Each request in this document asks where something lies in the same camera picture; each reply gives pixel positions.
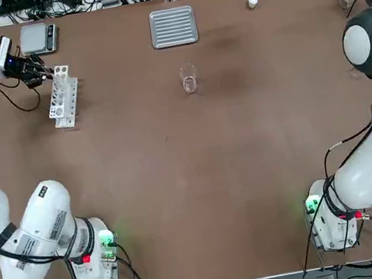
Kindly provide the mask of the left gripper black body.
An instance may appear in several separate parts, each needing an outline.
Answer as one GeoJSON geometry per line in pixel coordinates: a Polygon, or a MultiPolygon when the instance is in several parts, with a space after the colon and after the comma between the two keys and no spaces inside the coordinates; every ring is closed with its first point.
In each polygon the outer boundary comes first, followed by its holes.
{"type": "Polygon", "coordinates": [[[25,67],[27,59],[25,57],[10,57],[5,61],[6,75],[8,78],[25,79],[29,77],[25,67]]]}

